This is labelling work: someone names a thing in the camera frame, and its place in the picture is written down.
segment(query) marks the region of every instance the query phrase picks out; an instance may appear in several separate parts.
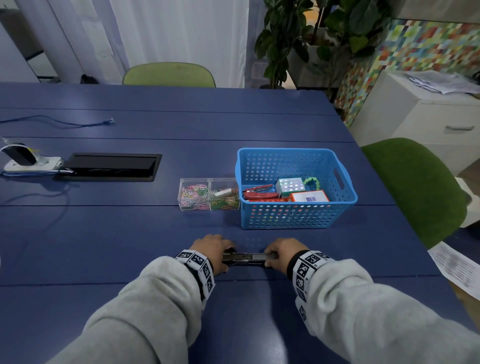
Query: person's left hand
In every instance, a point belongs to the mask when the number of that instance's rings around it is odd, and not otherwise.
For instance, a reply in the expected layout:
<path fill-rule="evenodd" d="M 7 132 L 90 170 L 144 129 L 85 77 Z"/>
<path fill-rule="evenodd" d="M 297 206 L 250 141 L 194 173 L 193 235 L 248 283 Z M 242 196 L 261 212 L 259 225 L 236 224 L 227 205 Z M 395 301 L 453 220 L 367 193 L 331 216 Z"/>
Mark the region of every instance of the person's left hand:
<path fill-rule="evenodd" d="M 223 236 L 220 234 L 208 234 L 203 239 L 195 240 L 190 249 L 196 250 L 210 259 L 213 266 L 213 274 L 217 276 L 228 271 L 228 266 L 222 263 L 223 252 L 234 246 L 233 242 L 223 239 Z"/>

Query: blue plastic basket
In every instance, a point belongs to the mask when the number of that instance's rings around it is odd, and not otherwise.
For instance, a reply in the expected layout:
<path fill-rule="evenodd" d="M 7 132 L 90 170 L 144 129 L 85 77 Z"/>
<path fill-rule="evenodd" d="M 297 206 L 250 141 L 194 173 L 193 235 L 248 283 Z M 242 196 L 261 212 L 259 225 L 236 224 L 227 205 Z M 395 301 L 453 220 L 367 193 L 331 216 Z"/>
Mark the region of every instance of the blue plastic basket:
<path fill-rule="evenodd" d="M 240 191 L 273 184 L 279 178 L 316 177 L 330 202 L 249 202 L 241 200 L 244 229 L 327 228 L 358 200 L 345 167 L 330 149 L 242 148 L 235 177 Z"/>

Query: dark green chair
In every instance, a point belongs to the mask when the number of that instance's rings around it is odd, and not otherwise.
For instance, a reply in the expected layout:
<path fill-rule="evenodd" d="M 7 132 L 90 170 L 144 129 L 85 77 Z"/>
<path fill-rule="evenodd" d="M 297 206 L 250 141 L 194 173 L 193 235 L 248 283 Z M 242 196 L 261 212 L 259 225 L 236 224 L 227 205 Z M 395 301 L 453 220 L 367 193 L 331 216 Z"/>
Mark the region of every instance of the dark green chair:
<path fill-rule="evenodd" d="M 430 150 L 406 138 L 361 149 L 427 249 L 460 227 L 467 215 L 465 194 Z"/>
<path fill-rule="evenodd" d="M 130 68 L 123 77 L 124 85 L 215 87 L 208 69 L 198 64 L 154 62 Z"/>

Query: colorful mosaic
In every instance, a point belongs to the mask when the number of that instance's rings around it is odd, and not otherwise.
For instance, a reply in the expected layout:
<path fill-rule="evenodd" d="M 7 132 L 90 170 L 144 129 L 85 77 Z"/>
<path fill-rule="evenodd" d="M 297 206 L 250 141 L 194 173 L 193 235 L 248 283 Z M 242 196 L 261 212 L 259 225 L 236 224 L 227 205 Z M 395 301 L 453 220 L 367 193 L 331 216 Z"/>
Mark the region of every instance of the colorful mosaic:
<path fill-rule="evenodd" d="M 480 25 L 395 19 L 383 43 L 368 59 L 348 66 L 335 106 L 350 126 L 381 70 L 448 71 L 480 66 Z"/>

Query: green chair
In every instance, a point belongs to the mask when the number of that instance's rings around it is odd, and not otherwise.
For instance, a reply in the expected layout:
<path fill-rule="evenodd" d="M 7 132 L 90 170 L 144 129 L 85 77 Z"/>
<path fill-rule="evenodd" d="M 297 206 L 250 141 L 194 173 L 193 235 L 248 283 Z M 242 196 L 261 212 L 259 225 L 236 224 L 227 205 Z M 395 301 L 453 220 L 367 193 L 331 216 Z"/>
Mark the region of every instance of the green chair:
<path fill-rule="evenodd" d="M 430 150 L 406 138 L 361 149 L 427 249 L 460 227 L 467 215 L 465 194 Z"/>
<path fill-rule="evenodd" d="M 193 63 L 155 62 L 130 68 L 123 77 L 124 85 L 215 87 L 212 74 Z"/>

